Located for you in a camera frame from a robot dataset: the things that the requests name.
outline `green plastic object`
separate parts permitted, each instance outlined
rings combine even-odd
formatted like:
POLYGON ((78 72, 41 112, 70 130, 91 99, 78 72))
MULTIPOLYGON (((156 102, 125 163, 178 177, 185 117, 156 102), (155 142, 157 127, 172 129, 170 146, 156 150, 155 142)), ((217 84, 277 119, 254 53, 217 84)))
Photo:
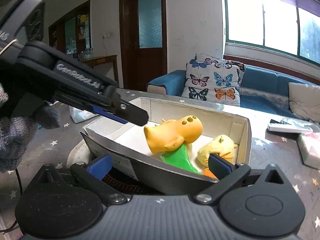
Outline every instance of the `green plastic object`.
POLYGON ((172 152, 161 153, 160 158, 164 163, 171 164, 178 168, 182 168, 187 171, 192 171, 197 174, 201 174, 191 164, 188 157, 187 146, 185 143, 181 144, 181 146, 178 149, 172 152))

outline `ribbed gray plastic surface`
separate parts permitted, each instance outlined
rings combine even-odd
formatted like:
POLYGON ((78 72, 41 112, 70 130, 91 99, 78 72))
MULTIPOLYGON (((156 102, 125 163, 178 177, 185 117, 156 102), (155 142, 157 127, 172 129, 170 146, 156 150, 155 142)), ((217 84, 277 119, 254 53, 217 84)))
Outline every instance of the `ribbed gray plastic surface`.
MULTIPOLYGON (((209 206, 187 196, 134 196, 111 206, 93 228, 68 240, 248 240, 228 228, 209 206)), ((290 236, 286 240, 297 240, 290 236)), ((23 240, 37 240, 31 236, 23 240)))

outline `orange butterfly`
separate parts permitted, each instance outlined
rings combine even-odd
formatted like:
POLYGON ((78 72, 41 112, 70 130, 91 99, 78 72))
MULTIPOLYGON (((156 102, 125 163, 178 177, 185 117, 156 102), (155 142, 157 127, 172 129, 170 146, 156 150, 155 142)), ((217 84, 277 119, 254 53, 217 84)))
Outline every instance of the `orange butterfly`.
POLYGON ((214 89, 214 91, 216 92, 216 98, 221 100, 223 99, 227 99, 227 97, 231 100, 234 100, 236 98, 235 96, 235 90, 233 88, 230 88, 228 89, 227 91, 226 90, 223 90, 223 89, 214 89))

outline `sofa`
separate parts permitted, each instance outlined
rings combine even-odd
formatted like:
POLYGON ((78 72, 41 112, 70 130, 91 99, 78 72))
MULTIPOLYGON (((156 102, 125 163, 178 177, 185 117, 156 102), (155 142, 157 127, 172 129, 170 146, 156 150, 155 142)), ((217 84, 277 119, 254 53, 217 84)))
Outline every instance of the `sofa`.
MULTIPOLYGON (((247 66, 240 87, 240 106, 265 113, 297 118, 289 109, 288 83, 311 84, 276 71, 247 66)), ((147 92, 181 97, 186 71, 175 70, 150 81, 147 92)))

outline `metal bolt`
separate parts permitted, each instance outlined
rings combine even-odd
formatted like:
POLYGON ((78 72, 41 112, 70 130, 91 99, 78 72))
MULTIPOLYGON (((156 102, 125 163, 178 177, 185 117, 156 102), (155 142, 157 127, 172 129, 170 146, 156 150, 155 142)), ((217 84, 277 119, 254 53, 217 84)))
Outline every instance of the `metal bolt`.
POLYGON ((212 200, 212 197, 208 194, 199 194, 196 196, 196 200, 201 203, 207 203, 212 200))
POLYGON ((117 203, 125 200, 124 195, 118 194, 118 193, 111 194, 109 198, 111 201, 117 202, 117 203))

